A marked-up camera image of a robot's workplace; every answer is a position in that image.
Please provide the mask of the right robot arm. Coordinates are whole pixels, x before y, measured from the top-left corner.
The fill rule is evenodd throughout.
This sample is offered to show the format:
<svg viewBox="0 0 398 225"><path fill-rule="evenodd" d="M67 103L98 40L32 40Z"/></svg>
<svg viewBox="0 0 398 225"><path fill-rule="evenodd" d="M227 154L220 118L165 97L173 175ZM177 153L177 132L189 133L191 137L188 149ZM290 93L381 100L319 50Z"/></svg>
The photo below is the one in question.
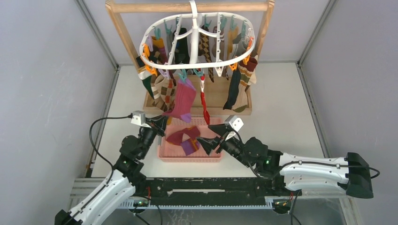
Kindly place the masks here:
<svg viewBox="0 0 398 225"><path fill-rule="evenodd" d="M227 152L250 168L255 176L271 181L272 191L284 195L288 190L335 189L346 195L371 199L374 197L372 179L380 171L369 166L358 153L348 152L345 157L300 157L270 150L256 137L243 142L240 134L225 124L209 125L214 138L196 139L207 154Z"/></svg>

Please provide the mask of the maroon yellow purple sock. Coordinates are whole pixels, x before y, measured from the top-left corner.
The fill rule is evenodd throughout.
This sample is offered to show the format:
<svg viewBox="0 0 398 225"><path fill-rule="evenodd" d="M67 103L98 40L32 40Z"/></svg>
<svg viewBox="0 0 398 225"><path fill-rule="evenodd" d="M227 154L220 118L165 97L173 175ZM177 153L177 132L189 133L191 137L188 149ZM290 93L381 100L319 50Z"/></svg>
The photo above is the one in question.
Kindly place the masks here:
<svg viewBox="0 0 398 225"><path fill-rule="evenodd" d="M172 133L166 141L172 145L181 146L185 155L188 156L200 149L200 143L196 140L198 136L200 136L200 130L197 126L192 126Z"/></svg>

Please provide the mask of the pink perforated plastic basket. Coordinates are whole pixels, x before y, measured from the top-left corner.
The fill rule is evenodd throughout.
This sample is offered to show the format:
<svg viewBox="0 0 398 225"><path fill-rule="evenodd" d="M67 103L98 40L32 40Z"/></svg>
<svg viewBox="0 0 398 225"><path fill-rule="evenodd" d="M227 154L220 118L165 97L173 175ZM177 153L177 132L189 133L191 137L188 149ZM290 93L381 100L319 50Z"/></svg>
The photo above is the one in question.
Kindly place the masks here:
<svg viewBox="0 0 398 225"><path fill-rule="evenodd" d="M166 136L158 145L158 158L163 162L178 163L217 163L222 155L214 151L207 154L197 137L215 138L216 134L207 127L202 117L193 117L190 123L170 118L166 126Z"/></svg>

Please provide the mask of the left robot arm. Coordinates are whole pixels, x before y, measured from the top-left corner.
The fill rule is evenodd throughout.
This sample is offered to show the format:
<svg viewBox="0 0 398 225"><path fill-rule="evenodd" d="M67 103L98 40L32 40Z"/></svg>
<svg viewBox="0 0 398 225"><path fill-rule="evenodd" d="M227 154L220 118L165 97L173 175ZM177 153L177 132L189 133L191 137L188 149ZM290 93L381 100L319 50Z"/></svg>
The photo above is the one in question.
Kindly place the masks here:
<svg viewBox="0 0 398 225"><path fill-rule="evenodd" d="M100 225L122 202L146 191L146 176L140 172L144 166L141 160L155 138L165 136L168 117L147 118L142 111L134 111L127 118L140 127L138 135L122 140L120 156L111 165L110 173L76 206L69 211L59 211L54 219L56 225Z"/></svg>

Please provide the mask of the maroon purple striped sock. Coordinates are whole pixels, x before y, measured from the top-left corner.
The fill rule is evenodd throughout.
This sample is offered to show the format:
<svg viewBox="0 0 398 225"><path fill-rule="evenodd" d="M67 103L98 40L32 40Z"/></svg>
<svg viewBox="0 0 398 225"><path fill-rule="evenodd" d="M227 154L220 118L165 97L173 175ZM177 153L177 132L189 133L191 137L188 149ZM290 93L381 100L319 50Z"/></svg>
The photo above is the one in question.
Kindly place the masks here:
<svg viewBox="0 0 398 225"><path fill-rule="evenodd" d="M196 97L196 89L188 79L185 82L179 80L176 89L174 108L164 112L163 116L180 119L186 123L191 122L191 107Z"/></svg>

